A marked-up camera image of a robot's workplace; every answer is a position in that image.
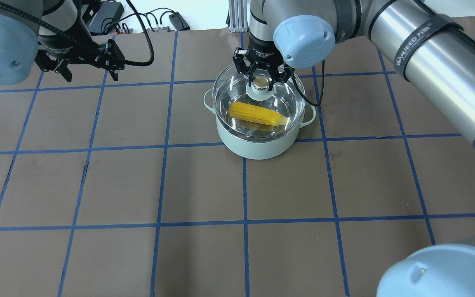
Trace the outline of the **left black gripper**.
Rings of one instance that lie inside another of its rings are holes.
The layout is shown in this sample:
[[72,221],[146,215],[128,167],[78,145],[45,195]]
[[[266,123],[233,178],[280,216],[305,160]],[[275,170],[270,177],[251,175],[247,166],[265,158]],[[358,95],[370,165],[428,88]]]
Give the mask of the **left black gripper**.
[[68,64],[90,64],[106,69],[113,81],[119,80],[125,57],[115,40],[96,43],[77,12],[45,12],[41,20],[58,30],[40,26],[38,41],[45,52],[37,52],[35,63],[41,71],[53,71],[71,83]]

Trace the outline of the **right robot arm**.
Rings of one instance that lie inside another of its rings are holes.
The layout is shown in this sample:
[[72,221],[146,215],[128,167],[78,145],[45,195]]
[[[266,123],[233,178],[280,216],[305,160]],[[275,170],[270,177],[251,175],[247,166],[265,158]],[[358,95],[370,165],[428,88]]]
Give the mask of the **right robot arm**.
[[247,160],[251,297],[374,297],[397,262],[475,236],[475,153],[398,74],[337,76],[304,141]]

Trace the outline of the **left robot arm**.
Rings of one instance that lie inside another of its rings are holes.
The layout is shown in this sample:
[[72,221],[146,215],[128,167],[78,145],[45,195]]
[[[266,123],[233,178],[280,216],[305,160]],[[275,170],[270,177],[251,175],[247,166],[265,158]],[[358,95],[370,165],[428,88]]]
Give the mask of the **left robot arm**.
[[124,70],[115,41],[96,43],[72,0],[0,0],[0,85],[23,82],[32,66],[72,81],[70,64]]

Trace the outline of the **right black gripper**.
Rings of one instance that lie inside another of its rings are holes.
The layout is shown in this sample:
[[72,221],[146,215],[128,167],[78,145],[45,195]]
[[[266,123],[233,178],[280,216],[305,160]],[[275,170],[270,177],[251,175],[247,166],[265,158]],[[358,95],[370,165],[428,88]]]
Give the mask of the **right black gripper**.
[[254,74],[265,70],[269,75],[269,88],[273,90],[275,83],[287,83],[294,74],[294,68],[283,65],[284,60],[273,41],[248,36],[248,49],[236,48],[233,53],[236,71],[247,77],[247,86],[252,87]]

